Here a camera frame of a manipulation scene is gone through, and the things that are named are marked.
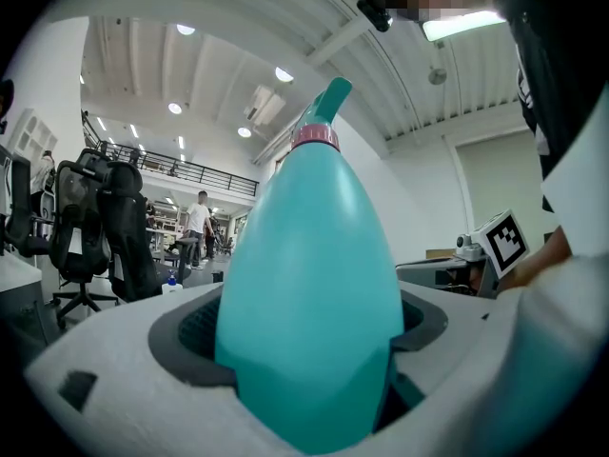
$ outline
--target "white t-shirt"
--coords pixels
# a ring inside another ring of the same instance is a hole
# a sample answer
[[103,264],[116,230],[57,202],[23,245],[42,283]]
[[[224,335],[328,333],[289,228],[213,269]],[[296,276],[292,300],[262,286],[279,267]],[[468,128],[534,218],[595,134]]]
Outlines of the white t-shirt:
[[203,226],[206,224],[206,218],[209,218],[209,210],[205,205],[193,203],[188,207],[188,225],[187,230],[203,233]]

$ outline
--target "chair base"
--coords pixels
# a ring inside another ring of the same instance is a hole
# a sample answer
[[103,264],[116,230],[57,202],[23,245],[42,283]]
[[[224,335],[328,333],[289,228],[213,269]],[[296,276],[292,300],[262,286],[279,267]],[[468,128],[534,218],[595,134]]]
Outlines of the chair base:
[[57,292],[53,293],[53,304],[59,305],[61,299],[69,300],[69,303],[57,313],[57,325],[63,329],[66,327],[65,316],[79,305],[90,307],[93,311],[101,311],[95,303],[96,301],[113,301],[118,307],[120,302],[117,296],[106,296],[105,294],[93,294],[87,290],[87,285],[80,284],[80,291]]

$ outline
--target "round ceiling light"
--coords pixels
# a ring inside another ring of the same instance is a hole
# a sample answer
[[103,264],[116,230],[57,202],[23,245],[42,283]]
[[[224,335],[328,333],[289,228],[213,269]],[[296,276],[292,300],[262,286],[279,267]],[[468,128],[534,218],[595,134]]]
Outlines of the round ceiling light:
[[275,69],[275,76],[277,76],[277,79],[279,81],[283,81],[284,83],[289,83],[290,81],[294,81],[294,76],[292,76],[291,74],[288,74],[281,68]]
[[239,128],[239,130],[237,130],[237,132],[239,133],[239,135],[241,135],[242,137],[251,137],[251,130],[250,129],[246,129],[245,127],[241,127]]
[[178,28],[178,32],[183,35],[191,35],[194,32],[192,27],[183,26],[182,24],[176,24],[176,27]]
[[177,103],[170,103],[168,107],[171,113],[175,113],[176,115],[182,113],[182,107],[180,107]]

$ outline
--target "chair headrest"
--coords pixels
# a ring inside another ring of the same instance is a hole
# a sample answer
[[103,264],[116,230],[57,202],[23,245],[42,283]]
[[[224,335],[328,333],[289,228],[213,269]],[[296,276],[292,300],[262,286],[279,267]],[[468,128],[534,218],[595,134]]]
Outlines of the chair headrest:
[[142,175],[133,165],[121,161],[112,161],[108,163],[108,168],[105,188],[126,189],[135,193],[142,189]]

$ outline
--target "bottle body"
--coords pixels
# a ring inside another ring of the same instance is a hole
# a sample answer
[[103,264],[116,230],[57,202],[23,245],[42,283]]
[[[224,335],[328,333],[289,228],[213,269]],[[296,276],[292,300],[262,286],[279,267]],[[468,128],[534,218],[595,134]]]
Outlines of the bottle body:
[[372,431],[403,332],[383,229],[355,173],[328,144],[285,159],[240,236],[226,278],[216,362],[242,402],[306,453]]

